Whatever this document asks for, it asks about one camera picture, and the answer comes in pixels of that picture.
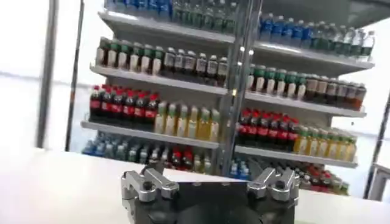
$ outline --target white shelf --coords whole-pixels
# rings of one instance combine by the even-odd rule
[[[264,156],[269,158],[287,159],[287,160],[300,161],[306,163],[325,164],[325,165],[340,166],[340,167],[347,167],[347,168],[356,168],[356,166],[358,165],[356,162],[357,161],[356,158],[354,159],[354,162],[348,162],[348,161],[342,161],[337,159],[298,155],[294,153],[281,152],[275,150],[265,150],[265,149],[244,147],[238,145],[235,147],[235,152],[248,154],[248,155],[257,155],[257,156]]]
[[[309,111],[315,111],[319,113],[327,113],[332,116],[345,116],[345,117],[365,117],[366,113],[362,111],[347,110],[338,107],[331,107],[327,105],[308,103],[299,100],[293,100],[284,97],[270,96],[267,94],[253,93],[247,91],[245,93],[245,99],[272,103],[276,105],[283,105],[286,107],[300,108]]]
[[[109,10],[98,13],[101,19],[110,23],[126,24],[128,27],[138,27],[153,30],[154,32],[164,32],[180,35],[183,37],[197,38],[218,43],[233,43],[234,37],[223,33],[210,32],[206,30],[193,29],[180,26],[174,23],[161,22],[154,19],[143,18],[141,16],[127,15]]]
[[[134,136],[139,138],[146,138],[146,139],[152,139],[156,141],[164,141],[164,142],[171,142],[176,144],[183,144],[183,145],[190,145],[195,147],[202,147],[207,149],[216,149],[218,148],[217,142],[208,142],[208,141],[201,141],[197,139],[191,139],[191,138],[181,138],[176,136],[170,136],[170,135],[161,135],[149,131],[141,131],[141,130],[134,130],[129,128],[122,128],[117,127],[114,125],[107,125],[107,124],[100,124],[96,122],[89,122],[89,121],[82,121],[81,126],[83,128],[89,128],[97,131],[103,131],[108,133],[114,133],[114,134],[120,134],[120,135],[127,135],[127,136]]]
[[[119,77],[119,78],[154,83],[154,84],[159,84],[164,86],[171,86],[175,88],[190,89],[190,90],[200,91],[204,93],[212,93],[217,95],[227,94],[227,90],[225,88],[201,85],[197,83],[185,82],[185,81],[174,80],[174,79],[167,79],[155,75],[130,72],[130,71],[125,71],[125,70],[120,70],[115,68],[107,68],[103,66],[95,66],[92,64],[90,65],[90,69],[91,71],[98,73],[100,75],[104,75],[106,77]]]

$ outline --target display shelf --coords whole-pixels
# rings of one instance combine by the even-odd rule
[[[374,67],[374,64],[370,62],[274,43],[256,41],[253,48],[255,49],[254,57],[261,57],[261,63],[266,66],[273,65],[277,68],[295,69],[298,72],[328,77],[337,77]]]
[[[81,126],[83,128],[89,128],[97,131],[134,136],[139,138],[146,138],[146,139],[151,139],[156,141],[190,145],[190,146],[202,147],[206,149],[216,149],[218,148],[219,145],[217,142],[208,142],[208,141],[201,141],[201,140],[191,139],[191,138],[181,138],[181,137],[170,136],[170,135],[162,135],[162,134],[153,133],[149,131],[134,130],[129,128],[117,127],[114,125],[100,124],[97,122],[82,121]]]
[[[153,30],[154,34],[169,33],[182,37],[191,37],[198,40],[212,41],[216,43],[233,43],[234,37],[223,33],[211,32],[207,30],[193,29],[180,26],[174,23],[158,21],[141,16],[132,16],[123,13],[117,13],[109,10],[98,12],[99,16],[114,31],[121,30],[123,24],[129,27]]]
[[[266,150],[266,149],[259,149],[259,148],[253,148],[253,147],[244,147],[237,145],[235,147],[236,153],[243,153],[248,155],[257,155],[257,156],[264,156],[269,158],[277,158],[277,159],[287,159],[287,160],[293,160],[293,161],[300,161],[300,162],[306,162],[306,163],[316,163],[316,164],[325,164],[325,165],[331,165],[331,166],[340,166],[340,167],[347,167],[347,168],[356,168],[357,164],[357,158],[355,157],[353,162],[348,161],[341,161],[337,159],[328,159],[328,158],[322,158],[317,156],[306,156],[306,155],[298,155],[294,153],[288,153],[288,152],[282,152],[282,151],[276,151],[276,150]]]
[[[345,116],[345,117],[365,117],[366,113],[363,111],[354,111],[348,109],[342,109],[338,107],[331,107],[327,105],[308,103],[299,100],[292,100],[284,97],[270,96],[266,94],[259,94],[253,92],[246,92],[245,99],[272,103],[276,105],[283,105],[286,107],[299,108],[308,111],[315,111],[319,113],[326,113],[332,116]]]
[[[197,83],[167,79],[164,77],[159,77],[154,75],[140,74],[140,73],[124,71],[120,69],[96,66],[94,64],[90,65],[90,69],[91,71],[98,73],[100,75],[104,75],[106,77],[118,77],[124,79],[131,79],[131,80],[154,83],[154,84],[159,84],[164,86],[171,86],[175,88],[190,89],[190,90],[200,91],[204,93],[212,93],[217,95],[227,94],[227,90],[225,88],[220,88],[215,86],[201,85]]]

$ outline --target metal pole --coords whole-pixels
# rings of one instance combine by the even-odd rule
[[[374,173],[375,173],[374,163],[376,163],[378,161],[378,156],[380,153],[380,149],[382,147],[383,137],[385,136],[385,132],[386,132],[386,125],[388,123],[389,112],[390,112],[390,92],[389,92],[389,96],[388,96],[388,101],[386,102],[385,110],[383,112],[383,119],[382,119],[382,123],[380,124],[379,134],[378,134],[378,138],[377,138],[377,144],[375,145],[374,154],[372,155],[372,161],[371,161],[371,166],[370,166],[369,173],[368,173],[366,188],[364,189],[364,195],[363,195],[364,199],[368,198],[370,188],[372,186],[372,180],[374,179]]]
[[[58,0],[49,0],[48,26],[46,29],[46,42],[44,46],[43,73],[40,83],[40,105],[38,112],[37,138],[35,146],[42,148],[46,131],[46,118],[48,115],[51,93],[51,81],[55,55],[55,39],[57,34]]]
[[[79,72],[79,53],[80,53],[81,31],[83,27],[83,18],[84,18],[84,1],[80,0],[79,26],[77,28],[76,51],[74,53],[73,76],[72,76],[71,95],[70,95],[69,111],[68,111],[68,125],[66,127],[65,151],[67,152],[69,151],[69,146],[71,142],[74,98],[76,95],[77,75]]]

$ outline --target white countertop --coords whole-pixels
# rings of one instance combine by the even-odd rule
[[[142,165],[40,149],[3,150],[0,223],[127,224],[120,176]],[[176,170],[173,181],[232,179]],[[390,205],[311,191],[299,192],[296,220],[309,223],[390,223]]]

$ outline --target shelf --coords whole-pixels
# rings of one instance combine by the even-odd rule
[[[218,148],[217,142],[208,142],[208,141],[201,141],[197,139],[191,139],[191,138],[181,138],[176,136],[169,136],[169,135],[161,135],[149,131],[141,131],[141,130],[134,130],[129,128],[122,128],[117,127],[113,125],[107,125],[107,124],[100,124],[96,122],[89,122],[89,121],[82,121],[81,126],[83,128],[89,128],[97,131],[103,131],[108,133],[114,133],[114,134],[120,134],[120,135],[127,135],[127,136],[134,136],[139,138],[146,138],[146,139],[152,139],[156,141],[164,141],[164,142],[171,142],[176,144],[183,144],[183,145],[190,145],[195,147],[202,147],[207,149],[216,149]]]
[[[374,64],[369,62],[274,43],[256,41],[253,48],[257,50],[254,57],[263,59],[261,63],[266,66],[295,69],[298,72],[314,73],[328,77],[337,77],[374,67]]]
[[[257,156],[264,156],[269,158],[287,159],[287,160],[300,161],[306,163],[325,164],[325,165],[340,166],[340,167],[347,167],[347,168],[356,168],[356,166],[358,165],[356,162],[357,161],[356,158],[354,159],[354,162],[348,162],[348,161],[341,161],[337,159],[298,155],[294,153],[281,152],[275,150],[265,150],[265,149],[244,147],[238,145],[235,147],[235,152],[248,154],[248,155],[257,155]]]
[[[300,108],[309,111],[315,111],[319,113],[327,113],[332,116],[345,116],[345,117],[365,117],[366,113],[362,111],[354,111],[348,109],[342,109],[338,107],[331,107],[327,105],[308,103],[299,100],[292,100],[284,97],[270,96],[266,94],[246,92],[245,99],[272,103],[276,105],[283,105],[286,107]]]
[[[114,68],[107,68],[103,66],[95,66],[92,64],[90,65],[90,69],[91,71],[98,73],[100,75],[104,75],[106,77],[119,77],[123,79],[137,80],[137,81],[154,83],[154,84],[159,84],[164,86],[171,86],[171,87],[176,87],[181,89],[190,89],[190,90],[200,91],[204,93],[212,93],[217,95],[227,94],[226,89],[215,87],[215,86],[201,85],[197,83],[167,79],[164,77],[124,71],[124,70],[114,69]]]

